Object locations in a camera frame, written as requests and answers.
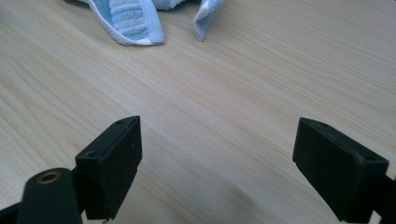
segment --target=light wood tabletop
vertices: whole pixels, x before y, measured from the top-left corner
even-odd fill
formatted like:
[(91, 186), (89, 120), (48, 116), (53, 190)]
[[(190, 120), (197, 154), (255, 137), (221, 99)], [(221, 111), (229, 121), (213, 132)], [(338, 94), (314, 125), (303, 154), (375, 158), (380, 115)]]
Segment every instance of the light wood tabletop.
[(159, 11), (164, 45), (124, 47), (84, 4), (0, 1), (0, 208), (136, 115), (143, 160), (112, 223), (338, 223), (291, 160), (300, 117), (396, 176), (395, 1), (226, 0), (205, 42), (199, 4)]

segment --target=wood grain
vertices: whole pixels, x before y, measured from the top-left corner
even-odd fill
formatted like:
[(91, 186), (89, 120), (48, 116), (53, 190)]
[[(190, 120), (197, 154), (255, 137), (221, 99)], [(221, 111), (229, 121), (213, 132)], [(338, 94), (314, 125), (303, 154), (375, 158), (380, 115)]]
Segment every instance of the wood grain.
[(164, 45), (127, 48), (83, 4), (0, 1), (0, 207), (134, 115), (144, 159), (113, 223), (338, 223), (291, 161), (299, 117), (396, 176), (394, 1), (227, 0), (203, 43), (198, 6), (159, 12)]

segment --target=light blue cloth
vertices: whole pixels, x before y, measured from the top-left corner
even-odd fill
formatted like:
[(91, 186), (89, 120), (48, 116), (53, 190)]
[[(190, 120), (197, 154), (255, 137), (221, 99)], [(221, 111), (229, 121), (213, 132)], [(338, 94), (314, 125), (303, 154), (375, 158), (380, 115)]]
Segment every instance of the light blue cloth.
[[(111, 37), (122, 45), (163, 44), (156, 9), (170, 9), (185, 0), (78, 0), (92, 11)], [(204, 41), (213, 13), (224, 0), (202, 0), (193, 19), (196, 36)]]

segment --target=towel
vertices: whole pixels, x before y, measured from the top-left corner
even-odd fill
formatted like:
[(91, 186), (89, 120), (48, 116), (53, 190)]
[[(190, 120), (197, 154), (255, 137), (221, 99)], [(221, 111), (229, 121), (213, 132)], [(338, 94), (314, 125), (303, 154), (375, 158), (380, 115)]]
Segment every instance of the towel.
[[(158, 45), (164, 43), (156, 9), (171, 9), (185, 0), (78, 0), (90, 5), (97, 19), (118, 43)], [(205, 40), (214, 12), (224, 0), (202, 0), (193, 18), (196, 37)]]

